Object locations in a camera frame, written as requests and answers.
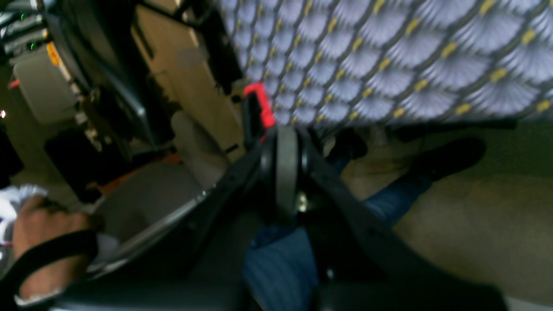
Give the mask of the person's bare hand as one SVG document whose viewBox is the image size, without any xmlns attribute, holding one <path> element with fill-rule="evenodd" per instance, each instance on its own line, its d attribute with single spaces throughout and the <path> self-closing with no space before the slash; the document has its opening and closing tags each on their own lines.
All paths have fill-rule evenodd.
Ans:
<svg viewBox="0 0 553 311">
<path fill-rule="evenodd" d="M 78 232 L 91 232 L 95 223 L 91 214 L 69 211 L 52 203 L 46 196 L 31 196 L 22 205 L 13 232 L 16 260 L 28 259 L 36 250 L 38 267 L 28 273 L 17 292 L 22 304 L 53 296 L 87 274 L 91 258 L 86 253 L 63 254 L 53 244 L 60 238 Z"/>
</svg>

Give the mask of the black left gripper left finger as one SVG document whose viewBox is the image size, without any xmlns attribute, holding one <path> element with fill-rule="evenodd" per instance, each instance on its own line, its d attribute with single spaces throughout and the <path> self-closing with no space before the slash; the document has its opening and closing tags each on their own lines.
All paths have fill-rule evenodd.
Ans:
<svg viewBox="0 0 553 311">
<path fill-rule="evenodd" d="M 152 238 L 131 242 L 54 311 L 260 311 L 241 273 L 251 240 L 277 222 L 277 131 L 251 141 L 203 199 Z"/>
</svg>

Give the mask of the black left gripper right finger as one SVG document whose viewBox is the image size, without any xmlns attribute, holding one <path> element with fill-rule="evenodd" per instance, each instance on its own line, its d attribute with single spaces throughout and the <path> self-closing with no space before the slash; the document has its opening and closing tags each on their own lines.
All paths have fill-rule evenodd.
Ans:
<svg viewBox="0 0 553 311">
<path fill-rule="evenodd" d="M 309 206 L 297 216 L 314 250 L 320 286 L 311 311 L 506 311 L 490 285 L 463 281 L 413 252 L 372 215 L 297 130 L 299 185 Z"/>
</svg>

